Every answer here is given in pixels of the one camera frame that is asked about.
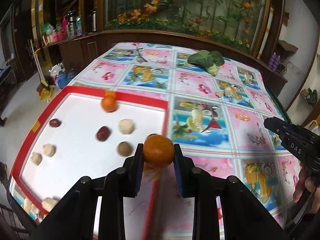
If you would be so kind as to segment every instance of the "orange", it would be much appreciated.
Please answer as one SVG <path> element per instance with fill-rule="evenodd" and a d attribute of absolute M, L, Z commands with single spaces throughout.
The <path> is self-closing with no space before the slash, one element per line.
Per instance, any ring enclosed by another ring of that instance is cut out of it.
<path fill-rule="evenodd" d="M 144 161 L 153 168 L 164 168 L 173 162 L 174 147 L 167 137 L 153 135 L 143 144 Z"/>
<path fill-rule="evenodd" d="M 105 110 L 106 112 L 112 112 L 116 109 L 117 105 L 116 105 L 116 99 L 111 96 L 111 95 L 107 95 L 105 96 L 102 100 L 101 100 L 101 107 L 103 108 L 103 110 Z"/>

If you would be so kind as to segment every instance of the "finger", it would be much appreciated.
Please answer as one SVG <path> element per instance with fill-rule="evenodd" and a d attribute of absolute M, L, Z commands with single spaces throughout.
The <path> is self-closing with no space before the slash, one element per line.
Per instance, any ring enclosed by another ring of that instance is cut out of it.
<path fill-rule="evenodd" d="M 299 165 L 300 165 L 300 167 L 301 167 L 302 169 L 305 169 L 305 168 L 306 168 L 306 166 L 305 166 L 302 162 L 300 162 Z"/>
<path fill-rule="evenodd" d="M 316 188 L 315 185 L 314 185 L 314 178 L 313 177 L 308 177 L 306 179 L 305 186 L 308 189 L 308 191 L 313 193 L 315 191 L 315 188 Z M 317 190 L 315 192 L 315 198 L 313 200 L 313 203 L 312 203 L 311 208 L 308 211 L 308 213 L 310 213 L 310 214 L 317 213 L 319 207 L 320 207 L 320 188 L 317 188 Z"/>
<path fill-rule="evenodd" d="M 306 181 L 306 178 L 307 178 L 307 172 L 306 170 L 303 169 L 299 172 L 299 180 L 302 184 L 304 184 Z"/>
<path fill-rule="evenodd" d="M 304 183 L 301 182 L 301 180 L 298 181 L 297 185 L 296 185 L 296 189 L 293 193 L 293 201 L 295 203 L 297 203 L 303 193 L 303 190 L 304 190 Z"/>

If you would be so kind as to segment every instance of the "glass tank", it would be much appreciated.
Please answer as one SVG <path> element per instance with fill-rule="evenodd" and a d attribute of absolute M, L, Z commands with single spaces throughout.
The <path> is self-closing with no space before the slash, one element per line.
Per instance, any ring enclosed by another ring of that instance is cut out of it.
<path fill-rule="evenodd" d="M 106 30 L 185 33 L 252 53 L 265 0 L 106 0 Z"/>

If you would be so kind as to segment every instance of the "wall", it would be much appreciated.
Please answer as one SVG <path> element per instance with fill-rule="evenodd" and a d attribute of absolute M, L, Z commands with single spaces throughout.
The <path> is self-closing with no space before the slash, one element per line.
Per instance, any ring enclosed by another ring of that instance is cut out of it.
<path fill-rule="evenodd" d="M 302 89 L 311 88 L 312 90 L 316 89 L 319 93 L 320 91 L 320 43 L 318 44 L 317 54 L 313 65 L 311 67 L 310 73 L 306 79 L 305 84 Z M 295 99 L 290 108 L 287 111 L 292 123 L 301 125 L 303 121 L 311 113 L 310 106 L 306 103 L 304 98 L 300 95 Z"/>
<path fill-rule="evenodd" d="M 318 33 L 318 24 L 302 0 L 285 0 L 285 11 L 290 19 L 288 26 L 281 29 L 280 37 L 299 49 L 288 58 L 292 63 L 284 75 L 288 83 L 278 96 L 284 108 L 298 91 L 311 65 Z"/>

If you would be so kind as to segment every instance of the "floor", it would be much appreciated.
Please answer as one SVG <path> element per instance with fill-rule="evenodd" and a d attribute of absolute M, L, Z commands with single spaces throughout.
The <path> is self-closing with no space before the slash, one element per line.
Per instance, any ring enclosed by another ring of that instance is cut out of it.
<path fill-rule="evenodd" d="M 1 114 L 1 118 L 8 117 L 8 120 L 0 127 L 0 162 L 7 164 L 9 173 L 25 137 L 48 105 L 47 101 L 40 102 L 38 85 L 38 74 L 21 83 Z M 0 203 L 10 207 L 4 187 L 0 187 Z"/>

